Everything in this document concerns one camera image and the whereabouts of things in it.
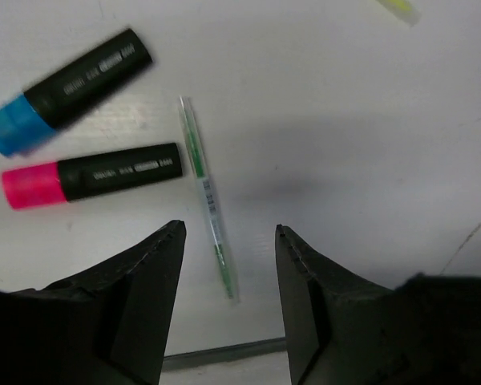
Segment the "white table surface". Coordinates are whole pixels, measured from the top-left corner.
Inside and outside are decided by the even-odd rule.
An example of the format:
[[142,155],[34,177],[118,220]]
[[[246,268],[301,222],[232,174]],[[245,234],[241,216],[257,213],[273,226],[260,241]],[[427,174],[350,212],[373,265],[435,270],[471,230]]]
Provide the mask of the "white table surface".
[[291,385],[287,352],[214,363],[180,371],[163,371],[160,385]]
[[[27,159],[183,143],[193,98],[239,272],[230,306],[194,181],[16,213],[0,188],[0,289],[42,288],[171,219],[188,240],[167,354],[281,337],[276,224],[394,287],[438,274],[481,221],[481,0],[0,1],[0,103],[133,27],[156,67]],[[481,275],[481,227],[446,274]]]

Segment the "green pen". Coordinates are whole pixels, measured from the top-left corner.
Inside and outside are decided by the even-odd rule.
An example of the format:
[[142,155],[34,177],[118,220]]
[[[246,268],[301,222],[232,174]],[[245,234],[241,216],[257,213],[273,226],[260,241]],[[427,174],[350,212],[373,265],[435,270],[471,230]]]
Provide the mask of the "green pen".
[[183,96],[180,97],[180,120],[182,128],[184,129],[185,145],[191,161],[192,171],[196,177],[196,185],[200,194],[200,200],[204,206],[208,227],[212,234],[214,252],[217,262],[219,263],[221,279],[224,283],[228,298],[237,301],[238,293],[236,290],[236,277],[227,255],[227,250],[229,250],[229,248],[222,235],[223,226],[221,224],[216,200],[214,199],[212,183],[208,175],[194,111],[192,110],[190,99]]

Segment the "pen barrel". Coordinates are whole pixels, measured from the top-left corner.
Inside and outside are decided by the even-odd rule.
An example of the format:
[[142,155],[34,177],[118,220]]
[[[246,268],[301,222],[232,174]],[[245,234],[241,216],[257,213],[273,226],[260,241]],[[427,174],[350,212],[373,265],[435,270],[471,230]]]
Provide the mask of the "pen barrel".
[[220,224],[219,208],[217,207],[214,198],[212,182],[208,177],[196,178],[196,187],[201,199],[201,204],[204,207],[205,215],[207,217],[208,226],[212,234],[212,241],[214,245],[221,245],[223,243],[223,229]]
[[30,87],[24,95],[38,115],[58,130],[150,63],[146,47],[127,29]]
[[68,201],[182,176],[176,143],[132,148],[58,162]]

